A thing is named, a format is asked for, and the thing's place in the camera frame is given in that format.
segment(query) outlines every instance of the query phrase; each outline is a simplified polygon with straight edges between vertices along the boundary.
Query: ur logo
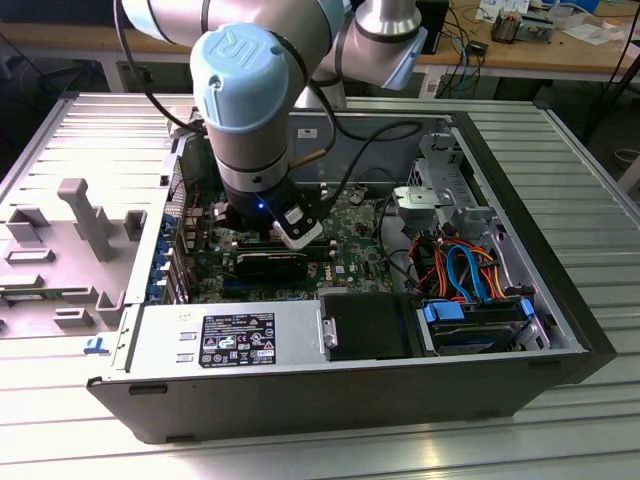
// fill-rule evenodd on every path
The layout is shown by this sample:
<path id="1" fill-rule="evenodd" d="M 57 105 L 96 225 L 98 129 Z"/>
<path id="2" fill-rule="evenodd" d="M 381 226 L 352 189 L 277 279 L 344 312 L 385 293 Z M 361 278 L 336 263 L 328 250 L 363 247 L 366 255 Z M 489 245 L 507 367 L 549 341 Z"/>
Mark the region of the ur logo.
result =
<path id="1" fill-rule="evenodd" d="M 248 67 L 263 44 L 246 35 L 227 30 L 224 37 L 216 45 L 216 54 L 222 58 L 235 60 L 240 68 Z"/>

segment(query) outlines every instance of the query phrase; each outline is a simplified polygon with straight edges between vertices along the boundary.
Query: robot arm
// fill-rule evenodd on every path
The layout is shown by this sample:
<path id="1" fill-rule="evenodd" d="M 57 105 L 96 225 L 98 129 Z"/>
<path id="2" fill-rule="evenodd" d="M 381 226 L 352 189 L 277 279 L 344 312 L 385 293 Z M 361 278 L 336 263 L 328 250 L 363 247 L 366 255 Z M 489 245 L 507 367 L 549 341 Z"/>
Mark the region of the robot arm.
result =
<path id="1" fill-rule="evenodd" d="M 343 0 L 123 0 L 123 6 L 144 33 L 193 47 L 194 98 L 228 198 L 219 216 L 237 229 L 273 223 L 292 249 L 317 237 L 323 220 L 287 177 L 293 160 L 287 121 L 296 99 L 319 67 L 402 88 L 426 38 L 415 0 L 367 0 L 348 23 Z"/>

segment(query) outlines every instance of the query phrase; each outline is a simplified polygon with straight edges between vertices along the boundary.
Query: motherboard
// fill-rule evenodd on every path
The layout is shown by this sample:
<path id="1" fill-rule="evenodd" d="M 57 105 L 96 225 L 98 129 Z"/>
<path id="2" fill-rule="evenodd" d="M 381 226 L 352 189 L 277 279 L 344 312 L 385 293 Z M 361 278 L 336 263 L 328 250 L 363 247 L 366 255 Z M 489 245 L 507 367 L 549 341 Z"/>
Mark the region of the motherboard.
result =
<path id="1" fill-rule="evenodd" d="M 214 225 L 210 209 L 215 199 L 198 201 L 185 222 L 188 257 L 197 282 L 191 303 L 308 300 L 322 292 L 390 292 L 389 266 L 383 261 L 374 235 L 376 198 L 354 204 L 347 189 L 323 222 L 324 233 L 301 252 L 291 252 L 275 236 L 260 238 Z M 251 273 L 276 271 L 268 278 L 247 280 Z"/>

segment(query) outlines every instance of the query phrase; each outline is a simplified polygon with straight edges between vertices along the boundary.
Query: power supply label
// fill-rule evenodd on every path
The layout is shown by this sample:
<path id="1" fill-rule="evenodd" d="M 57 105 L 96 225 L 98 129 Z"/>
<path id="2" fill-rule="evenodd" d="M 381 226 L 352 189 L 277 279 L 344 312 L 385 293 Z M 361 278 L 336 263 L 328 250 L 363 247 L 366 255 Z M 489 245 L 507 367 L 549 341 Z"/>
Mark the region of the power supply label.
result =
<path id="1" fill-rule="evenodd" d="M 276 363 L 273 313 L 206 316 L 201 338 L 199 363 L 203 368 Z"/>

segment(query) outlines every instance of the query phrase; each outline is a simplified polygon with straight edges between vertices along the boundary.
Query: light blue joint cap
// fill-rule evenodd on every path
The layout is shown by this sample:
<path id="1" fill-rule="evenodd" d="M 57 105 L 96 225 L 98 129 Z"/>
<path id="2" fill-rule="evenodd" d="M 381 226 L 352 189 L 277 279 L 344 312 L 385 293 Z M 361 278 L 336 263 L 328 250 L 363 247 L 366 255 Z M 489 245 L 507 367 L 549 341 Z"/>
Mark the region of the light blue joint cap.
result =
<path id="1" fill-rule="evenodd" d="M 411 48 L 407 51 L 405 57 L 398 64 L 397 68 L 382 88 L 388 88 L 389 90 L 402 90 L 407 86 L 407 83 L 409 83 L 409 79 L 411 78 L 411 74 L 413 73 L 413 69 L 420 58 L 420 53 L 422 53 L 422 47 L 426 40 L 427 29 L 420 27 L 418 34 L 413 39 Z"/>
<path id="2" fill-rule="evenodd" d="M 122 7 L 129 21 L 137 30 L 146 33 L 150 37 L 165 41 L 160 30 L 158 30 L 156 22 L 153 20 L 147 0 L 122 0 Z"/>
<path id="3" fill-rule="evenodd" d="M 324 10 L 324 14 L 327 17 L 327 21 L 329 22 L 329 27 L 331 28 L 331 44 L 333 45 L 333 41 L 340 33 L 340 29 L 342 28 L 342 24 L 344 23 L 345 13 L 347 11 L 347 6 L 345 0 L 318 0 L 318 3 Z"/>
<path id="4" fill-rule="evenodd" d="M 193 96 L 218 130 L 260 128 L 282 108 L 289 88 L 285 50 L 268 30 L 242 23 L 207 32 L 191 52 Z"/>

